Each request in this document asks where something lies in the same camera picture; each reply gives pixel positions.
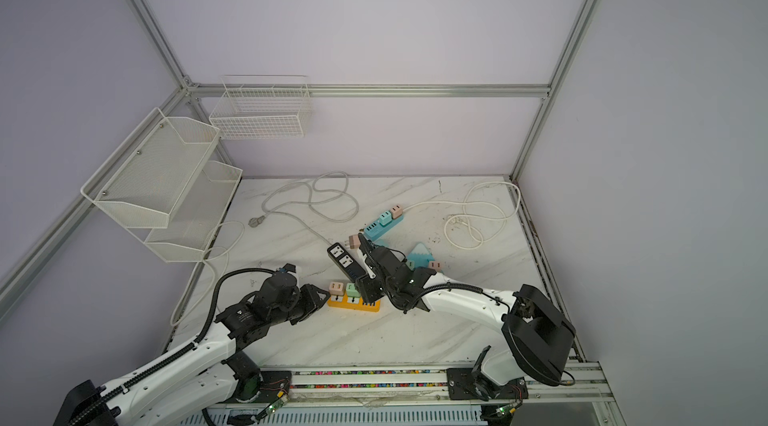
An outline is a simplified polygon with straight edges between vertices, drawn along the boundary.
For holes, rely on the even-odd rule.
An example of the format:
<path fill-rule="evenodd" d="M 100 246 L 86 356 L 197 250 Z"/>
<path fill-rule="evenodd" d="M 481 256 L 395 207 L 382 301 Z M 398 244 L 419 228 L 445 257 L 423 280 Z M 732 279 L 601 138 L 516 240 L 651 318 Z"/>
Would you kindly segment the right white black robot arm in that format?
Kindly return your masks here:
<path fill-rule="evenodd" d="M 397 254 L 360 234 L 359 251 L 372 276 L 363 296 L 387 298 L 404 314 L 445 313 L 498 332 L 506 347 L 486 346 L 470 372 L 470 394 L 482 400 L 530 377 L 550 387 L 571 386 L 566 371 L 576 339 L 573 324 L 538 288 L 498 291 L 453 280 L 430 268 L 409 268 Z"/>

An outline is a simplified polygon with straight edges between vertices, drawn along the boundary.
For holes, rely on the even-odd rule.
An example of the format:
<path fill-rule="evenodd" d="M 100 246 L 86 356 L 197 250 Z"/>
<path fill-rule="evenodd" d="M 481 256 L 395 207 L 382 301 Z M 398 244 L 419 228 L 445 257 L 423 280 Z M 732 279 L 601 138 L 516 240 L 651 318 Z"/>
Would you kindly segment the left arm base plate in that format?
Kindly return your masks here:
<path fill-rule="evenodd" d="M 223 403 L 272 403 L 288 395 L 292 377 L 292 372 L 288 370 L 261 371 L 246 380 L 238 380 L 234 392 Z"/>

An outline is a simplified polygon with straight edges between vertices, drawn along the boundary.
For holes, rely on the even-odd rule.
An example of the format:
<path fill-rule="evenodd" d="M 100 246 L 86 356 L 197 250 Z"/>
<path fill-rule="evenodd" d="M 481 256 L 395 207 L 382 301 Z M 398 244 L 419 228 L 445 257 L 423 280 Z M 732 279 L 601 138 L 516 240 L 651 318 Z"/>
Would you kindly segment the green plug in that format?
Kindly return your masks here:
<path fill-rule="evenodd" d="M 356 285 L 354 283 L 348 283 L 345 288 L 345 294 L 349 298 L 360 298 L 361 293 L 358 291 Z"/>

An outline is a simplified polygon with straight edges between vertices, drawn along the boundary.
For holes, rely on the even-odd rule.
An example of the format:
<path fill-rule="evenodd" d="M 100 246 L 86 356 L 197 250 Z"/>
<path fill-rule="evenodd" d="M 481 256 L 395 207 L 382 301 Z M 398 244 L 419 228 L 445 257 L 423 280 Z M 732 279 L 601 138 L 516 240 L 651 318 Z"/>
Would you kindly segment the orange power strip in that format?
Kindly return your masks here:
<path fill-rule="evenodd" d="M 377 313 L 380 310 L 381 302 L 366 303 L 361 297 L 349 297 L 347 295 L 332 295 L 327 302 L 331 308 Z"/>

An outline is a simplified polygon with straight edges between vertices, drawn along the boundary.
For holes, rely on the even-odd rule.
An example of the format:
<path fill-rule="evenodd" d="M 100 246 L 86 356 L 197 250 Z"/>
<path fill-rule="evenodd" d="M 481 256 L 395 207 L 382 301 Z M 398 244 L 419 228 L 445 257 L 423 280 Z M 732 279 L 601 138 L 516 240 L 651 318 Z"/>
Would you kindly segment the black power strip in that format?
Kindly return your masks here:
<path fill-rule="evenodd" d="M 357 283 L 368 276 L 367 270 L 340 243 L 333 243 L 327 254 L 350 282 Z"/>

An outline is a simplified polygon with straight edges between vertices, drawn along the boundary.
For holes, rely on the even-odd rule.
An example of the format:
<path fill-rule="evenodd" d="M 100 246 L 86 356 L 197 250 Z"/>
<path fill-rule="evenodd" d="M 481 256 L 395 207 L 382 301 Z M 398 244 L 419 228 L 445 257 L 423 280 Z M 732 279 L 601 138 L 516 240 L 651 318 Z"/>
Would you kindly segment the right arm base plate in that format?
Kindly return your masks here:
<path fill-rule="evenodd" d="M 526 400 L 529 398 L 524 379 L 511 380 L 499 386 L 472 368 L 446 370 L 448 395 L 451 400 Z"/>

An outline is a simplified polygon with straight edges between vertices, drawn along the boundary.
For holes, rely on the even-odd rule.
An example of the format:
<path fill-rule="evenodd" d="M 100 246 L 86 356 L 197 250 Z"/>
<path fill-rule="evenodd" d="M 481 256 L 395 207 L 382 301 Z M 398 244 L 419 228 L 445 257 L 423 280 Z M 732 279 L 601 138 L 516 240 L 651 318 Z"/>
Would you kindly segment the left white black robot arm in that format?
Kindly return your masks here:
<path fill-rule="evenodd" d="M 299 285 L 292 265 L 266 270 L 256 291 L 211 307 L 201 331 L 152 362 L 101 386 L 86 380 L 65 397 L 57 425 L 166 425 L 261 387 L 248 346 L 279 324 L 296 325 L 325 306 L 328 291 Z"/>

